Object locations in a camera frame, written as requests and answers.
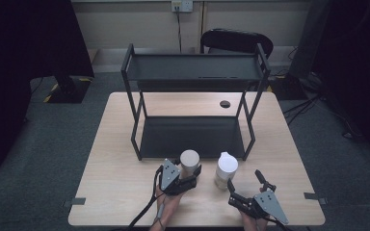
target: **chair backrest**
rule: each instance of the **chair backrest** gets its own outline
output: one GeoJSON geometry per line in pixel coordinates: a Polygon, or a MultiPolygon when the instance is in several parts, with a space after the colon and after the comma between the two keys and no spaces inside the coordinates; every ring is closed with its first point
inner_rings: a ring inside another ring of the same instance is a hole
{"type": "Polygon", "coordinates": [[[273,43],[266,36],[245,31],[212,29],[203,33],[200,38],[200,53],[204,53],[205,46],[227,51],[254,53],[257,43],[261,44],[266,58],[269,58],[273,51],[273,43]]]}

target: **power socket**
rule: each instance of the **power socket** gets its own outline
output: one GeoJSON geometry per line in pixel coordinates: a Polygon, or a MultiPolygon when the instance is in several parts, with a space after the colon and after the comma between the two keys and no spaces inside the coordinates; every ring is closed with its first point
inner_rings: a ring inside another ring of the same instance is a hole
{"type": "Polygon", "coordinates": [[[191,13],[194,9],[192,0],[173,0],[171,1],[171,11],[181,13],[191,13]]]}

